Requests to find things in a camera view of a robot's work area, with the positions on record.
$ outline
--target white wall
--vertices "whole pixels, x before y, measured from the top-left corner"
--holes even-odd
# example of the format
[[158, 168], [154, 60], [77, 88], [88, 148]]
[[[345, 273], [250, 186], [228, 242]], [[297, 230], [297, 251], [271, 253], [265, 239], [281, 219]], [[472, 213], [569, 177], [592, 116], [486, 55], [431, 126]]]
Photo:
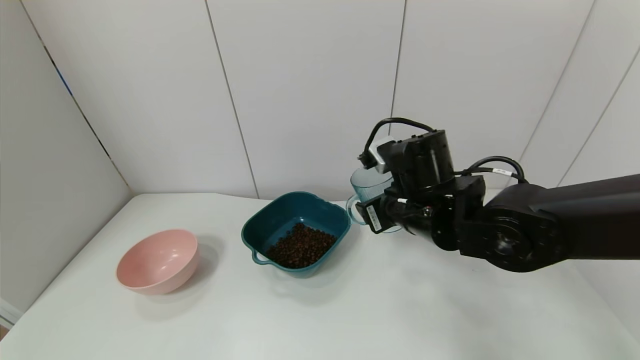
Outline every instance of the white wall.
[[24, 4], [135, 192], [256, 196], [204, 0]]
[[208, 3], [260, 197], [346, 200], [391, 114], [404, 1]]
[[640, 46], [640, 1], [596, 0], [575, 51], [522, 156], [527, 179], [557, 186]]
[[[640, 173], [640, 58], [561, 185]], [[640, 340], [640, 261], [581, 261], [580, 271]]]
[[[592, 3], [408, 0], [399, 63], [403, 0], [25, 5], [134, 191], [339, 200], [392, 106], [446, 129], [456, 168], [520, 158]], [[392, 127], [396, 138], [413, 132]]]
[[60, 81], [19, 1], [0, 1], [0, 79], [0, 311], [14, 310], [13, 317], [131, 192]]
[[[445, 129], [456, 169], [491, 155], [519, 159], [592, 2], [408, 0], [394, 116]], [[414, 132], [391, 127], [396, 138]]]

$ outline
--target white table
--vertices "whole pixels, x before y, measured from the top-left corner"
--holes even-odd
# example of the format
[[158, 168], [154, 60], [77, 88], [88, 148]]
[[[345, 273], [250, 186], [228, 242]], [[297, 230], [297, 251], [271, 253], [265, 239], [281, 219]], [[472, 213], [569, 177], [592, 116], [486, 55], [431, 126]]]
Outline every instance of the white table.
[[[529, 274], [354, 225], [320, 271], [259, 266], [240, 230], [267, 201], [140, 195], [0, 343], [6, 360], [640, 359], [640, 346], [569, 262]], [[200, 242], [169, 295], [121, 287], [118, 260], [156, 231]]]

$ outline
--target clear plastic cup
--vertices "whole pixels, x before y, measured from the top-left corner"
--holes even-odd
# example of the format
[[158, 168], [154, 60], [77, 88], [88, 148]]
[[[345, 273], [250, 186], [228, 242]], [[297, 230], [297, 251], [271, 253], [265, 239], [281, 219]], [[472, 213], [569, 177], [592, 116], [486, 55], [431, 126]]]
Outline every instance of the clear plastic cup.
[[[375, 168], [364, 169], [359, 168], [353, 172], [351, 175], [351, 186], [355, 191], [355, 194], [347, 200], [347, 204], [345, 206], [351, 221], [360, 225], [367, 225], [360, 214], [357, 211], [353, 211], [353, 206], [356, 202], [366, 202], [378, 195], [382, 195], [385, 192], [385, 189], [388, 188], [393, 182], [393, 177], [390, 172], [386, 174], [379, 173]], [[389, 230], [386, 230], [385, 233], [393, 233], [394, 231], [400, 230], [399, 226], [394, 226]]]

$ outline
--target white sticker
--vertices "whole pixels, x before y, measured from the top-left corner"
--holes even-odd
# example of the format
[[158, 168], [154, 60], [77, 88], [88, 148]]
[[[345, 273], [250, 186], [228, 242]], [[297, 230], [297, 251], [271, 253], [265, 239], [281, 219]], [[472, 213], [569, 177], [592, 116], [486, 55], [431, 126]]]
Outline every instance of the white sticker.
[[378, 220], [378, 214], [376, 214], [376, 210], [372, 205], [367, 206], [367, 212], [369, 213], [369, 218], [371, 219], [371, 224], [373, 224], [373, 229], [375, 231], [380, 231], [382, 226], [380, 226], [380, 220]]
[[493, 169], [493, 172], [495, 172], [496, 174], [502, 174], [502, 175], [507, 175], [507, 176], [511, 176], [513, 173], [507, 170], [503, 170], [501, 168], [495, 168]]

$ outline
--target pink bowl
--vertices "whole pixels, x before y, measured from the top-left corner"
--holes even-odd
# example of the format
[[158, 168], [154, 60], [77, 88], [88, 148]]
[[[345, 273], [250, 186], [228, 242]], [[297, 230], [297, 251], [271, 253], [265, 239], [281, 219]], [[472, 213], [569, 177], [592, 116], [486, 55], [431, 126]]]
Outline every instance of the pink bowl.
[[184, 284], [198, 267], [198, 239], [186, 230], [166, 230], [135, 244], [120, 260], [116, 276], [144, 295], [165, 294]]

